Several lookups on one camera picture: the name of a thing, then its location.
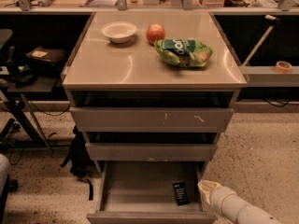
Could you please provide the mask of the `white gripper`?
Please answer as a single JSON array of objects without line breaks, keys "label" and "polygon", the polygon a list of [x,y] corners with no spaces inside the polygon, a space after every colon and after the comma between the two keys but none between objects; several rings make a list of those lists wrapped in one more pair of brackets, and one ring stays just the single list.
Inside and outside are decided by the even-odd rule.
[{"label": "white gripper", "polygon": [[221,184],[209,180],[200,180],[197,184],[199,191],[207,203],[218,214],[236,214],[237,195],[228,187],[221,187]]}]

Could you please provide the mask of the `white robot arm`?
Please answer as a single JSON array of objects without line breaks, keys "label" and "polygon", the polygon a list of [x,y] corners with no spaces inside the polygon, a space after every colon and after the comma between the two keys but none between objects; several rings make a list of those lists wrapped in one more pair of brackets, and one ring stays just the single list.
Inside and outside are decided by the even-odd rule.
[{"label": "white robot arm", "polygon": [[198,188],[206,203],[233,224],[282,224],[260,207],[245,201],[234,190],[220,183],[201,180],[198,182]]}]

